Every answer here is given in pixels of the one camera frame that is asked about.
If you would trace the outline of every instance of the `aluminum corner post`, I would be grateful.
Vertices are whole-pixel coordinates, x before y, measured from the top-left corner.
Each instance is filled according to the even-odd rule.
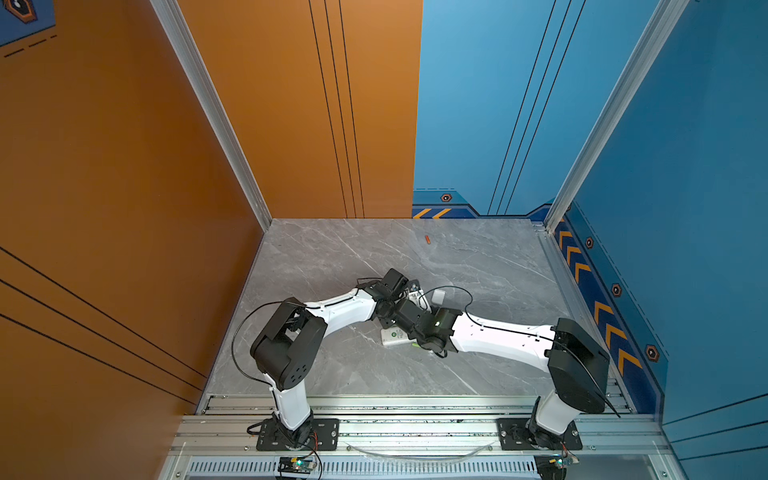
[[[248,199],[248,204],[259,221],[261,230],[266,232],[272,223],[272,215],[266,207],[259,185],[256,183],[256,178],[253,176],[243,148],[237,140],[235,130],[232,128],[227,112],[216,92],[214,82],[210,79],[203,57],[197,50],[197,45],[195,45],[192,33],[184,20],[179,4],[176,0],[150,0],[150,2],[182,68],[184,68],[184,73],[189,78],[197,100],[208,117],[221,149],[224,150],[235,177]]]
[[[659,1],[544,220],[544,226],[549,233],[554,232],[568,206],[576,197],[581,184],[584,183],[589,170],[603,151],[608,138],[613,134],[635,92],[643,83],[645,75],[659,55],[677,20],[683,14],[688,1]]]

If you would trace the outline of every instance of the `wire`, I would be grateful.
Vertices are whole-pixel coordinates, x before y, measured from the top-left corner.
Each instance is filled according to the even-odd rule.
[[[261,422],[254,423],[253,425],[249,425],[249,426],[246,427],[245,433],[247,433],[248,435],[256,435],[256,436],[258,436],[260,432],[251,432],[251,429],[255,429],[256,427],[261,427],[265,423],[266,423],[266,420],[262,420]]]
[[[357,291],[355,293],[353,293],[351,296],[348,296],[346,298],[342,298],[341,300],[336,301],[334,303],[329,303],[327,305],[322,305],[322,306],[307,306],[307,305],[304,305],[303,303],[291,303],[291,302],[287,302],[285,300],[280,300],[280,301],[277,301],[277,302],[262,303],[261,305],[256,307],[254,310],[252,310],[250,313],[245,315],[245,318],[243,319],[243,321],[241,321],[240,325],[237,326],[237,329],[235,330],[235,334],[232,335],[232,343],[230,344],[230,355],[232,356],[232,362],[235,364],[235,368],[237,368],[238,372],[242,373],[244,376],[246,376],[247,378],[249,378],[251,380],[256,380],[257,382],[261,382],[261,383],[263,383],[265,385],[272,386],[272,384],[267,382],[266,380],[258,379],[256,377],[250,376],[247,373],[245,373],[243,371],[243,369],[240,368],[240,365],[237,363],[237,359],[235,358],[235,339],[237,338],[237,335],[240,333],[240,329],[243,328],[243,325],[250,318],[250,316],[253,315],[254,313],[258,312],[259,309],[261,309],[262,307],[265,307],[265,306],[268,306],[268,305],[276,305],[278,303],[285,303],[286,305],[298,306],[300,308],[305,308],[307,310],[319,310],[319,309],[324,308],[324,307],[338,305],[341,302],[346,302],[347,300],[354,298],[354,296],[357,295],[357,293],[360,291],[359,288],[356,289],[356,290]]]
[[[312,455],[314,455],[314,452],[312,451],[312,447],[310,447],[309,445],[307,445],[307,443],[309,443],[309,441],[310,441],[311,439],[312,439],[312,436],[310,436],[310,437],[309,437],[309,438],[306,440],[306,442],[304,442],[304,443],[303,443],[303,445],[302,445],[302,446],[304,446],[304,447],[307,447],[308,449],[310,449],[310,453],[308,453],[308,454],[304,455],[303,457],[299,457],[299,460],[304,460],[305,458],[307,458],[307,457],[311,457]],[[316,439],[315,439],[315,448],[317,448],[317,440],[316,440]]]
[[[474,323],[477,326],[480,326],[480,327],[486,328],[486,329],[491,329],[491,330],[499,330],[501,332],[510,332],[510,333],[517,333],[518,335],[533,336],[533,337],[536,337],[536,338],[539,338],[539,339],[549,340],[550,342],[552,342],[553,345],[560,346],[563,350],[565,350],[567,353],[569,353],[572,357],[574,357],[576,359],[577,362],[579,362],[581,364],[581,367],[584,369],[584,371],[587,373],[587,375],[589,375],[589,378],[592,380],[592,383],[594,383],[594,386],[597,389],[595,391],[595,393],[597,393],[600,396],[600,398],[608,405],[608,407],[611,408],[613,413],[615,413],[618,418],[621,418],[621,415],[619,415],[619,412],[613,406],[611,401],[608,400],[608,397],[603,394],[602,389],[598,385],[598,381],[594,379],[594,377],[592,376],[592,373],[589,371],[589,369],[584,364],[584,362],[582,362],[581,359],[578,358],[578,356],[576,356],[576,354],[571,351],[571,349],[569,349],[568,347],[563,345],[563,343],[558,342],[555,339],[550,339],[550,338],[547,338],[545,336],[538,335],[537,333],[518,332],[517,330],[508,330],[508,329],[498,328],[498,327],[495,327],[495,326],[483,325],[482,323],[480,323],[477,320],[473,319],[472,316],[469,315],[469,306],[472,305],[472,302],[475,301],[475,298],[472,296],[472,293],[469,290],[467,290],[466,288],[464,288],[462,286],[456,286],[456,285],[436,286],[435,288],[429,289],[426,292],[422,293],[421,296],[419,296],[417,304],[419,304],[421,302],[421,299],[424,297],[424,295],[426,295],[427,293],[432,292],[434,290],[440,289],[440,288],[456,288],[458,290],[462,290],[462,291],[466,292],[467,295],[469,295],[469,303],[467,303],[465,305],[464,313],[466,313],[467,314],[467,318],[469,318],[470,321],[472,321],[472,323]]]
[[[235,334],[232,335],[232,343],[230,344],[230,355],[232,356],[232,362],[235,364],[235,368],[237,368],[237,371],[242,373],[244,376],[246,376],[247,378],[249,378],[251,380],[256,380],[257,382],[261,382],[261,383],[263,383],[265,385],[269,385],[269,386],[272,386],[272,384],[267,382],[266,380],[262,380],[262,379],[258,379],[256,377],[254,377],[254,376],[250,376],[247,373],[245,373],[243,371],[243,369],[240,368],[240,365],[238,365],[238,363],[237,363],[237,358],[235,358],[235,339],[237,338],[237,334],[240,333],[240,329],[243,328],[243,325],[250,318],[251,315],[253,315],[254,313],[258,312],[260,309],[264,308],[265,306],[277,305],[278,303],[286,303],[288,305],[295,305],[295,306],[301,306],[301,307],[304,307],[304,308],[308,308],[308,307],[305,307],[304,305],[299,305],[297,303],[286,302],[285,300],[280,300],[278,302],[262,303],[261,305],[256,307],[256,309],[252,310],[248,315],[245,315],[245,318],[243,319],[243,321],[240,322],[240,325],[237,326],[237,329],[235,330]]]
[[[323,477],[323,460],[320,460],[320,455],[317,453],[317,432],[313,433],[315,435],[315,448],[312,449],[312,452],[315,454],[315,458],[317,458],[317,462],[320,464],[320,474],[317,476],[317,480],[320,480]]]
[[[355,447],[354,445],[347,444],[348,450],[355,450],[357,452],[360,452],[363,456],[368,458],[374,458],[377,460],[380,460],[381,458],[386,458],[388,461],[401,464],[401,465],[412,465],[414,463],[439,463],[443,465],[453,465],[456,463],[461,463],[466,460],[469,460],[472,457],[475,457],[480,452],[487,450],[488,447],[493,446],[492,443],[489,443],[487,445],[480,446],[474,450],[472,450],[470,453],[466,455],[450,455],[450,456],[404,456],[404,455],[386,455],[383,453],[376,453],[376,452],[369,452],[368,450],[363,450]]]

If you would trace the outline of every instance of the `orange wall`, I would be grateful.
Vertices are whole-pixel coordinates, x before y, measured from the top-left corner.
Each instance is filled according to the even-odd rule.
[[[180,5],[274,217],[410,217],[421,0]]]
[[[149,1],[55,11],[0,48],[0,472],[154,478],[261,232]]]

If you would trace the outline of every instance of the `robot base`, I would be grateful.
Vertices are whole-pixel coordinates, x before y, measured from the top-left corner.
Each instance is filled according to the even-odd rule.
[[[306,446],[296,448],[293,442],[285,435],[284,427],[279,420],[271,418],[261,425],[259,442],[256,450],[261,452],[287,452],[291,450],[306,450]],[[310,437],[307,445],[315,446],[314,434],[317,434],[317,451],[328,452],[336,450],[339,438],[339,419],[312,419]]]
[[[535,450],[548,449],[538,445],[533,439],[533,435],[528,431],[529,419],[497,419],[498,440],[502,443],[502,450]],[[563,443],[568,450],[581,450],[584,446],[578,436],[576,423],[571,422],[563,434]],[[552,450],[559,450],[559,445]]]

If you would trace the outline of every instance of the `orange chevron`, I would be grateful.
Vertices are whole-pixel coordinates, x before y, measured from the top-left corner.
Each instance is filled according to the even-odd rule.
[[[589,267],[589,265],[584,265],[583,263],[576,262],[576,272],[574,274],[574,276],[576,277],[576,283],[578,283],[578,273],[581,270],[586,270],[588,272],[592,271],[592,269]]]
[[[424,210],[418,212],[416,215],[413,216],[413,218],[421,218],[423,214],[426,214],[429,212],[431,208],[425,208]]]
[[[595,302],[594,303],[594,322],[597,325],[600,325],[600,321],[598,320],[598,316],[600,315],[600,310],[603,310],[604,312],[608,312],[611,315],[614,314],[614,310],[610,308],[608,305],[606,305],[605,303]]]
[[[643,368],[643,366],[640,364],[640,360],[634,358],[632,355],[630,355],[629,353],[626,353],[622,349],[619,349],[619,373],[621,374],[621,376],[624,376],[624,360],[625,359],[634,363],[641,369]]]
[[[566,261],[568,262],[568,266],[571,266],[571,253],[581,253],[581,250],[579,250],[577,247],[568,247],[565,249],[565,251],[568,252]]]
[[[560,250],[563,250],[563,237],[571,237],[573,238],[574,234],[571,232],[566,232],[565,230],[560,232]]]
[[[627,339],[627,334],[619,330],[613,325],[605,325],[605,345],[608,347],[608,350],[611,349],[611,334],[615,333],[616,335],[619,335],[623,339]]]
[[[451,211],[451,209],[450,209],[450,208],[445,208],[445,209],[443,209],[443,211],[441,211],[439,214],[435,215],[435,216],[434,216],[434,217],[432,217],[432,218],[440,218],[440,217],[442,217],[443,215],[445,215],[446,213],[448,213],[449,211]]]

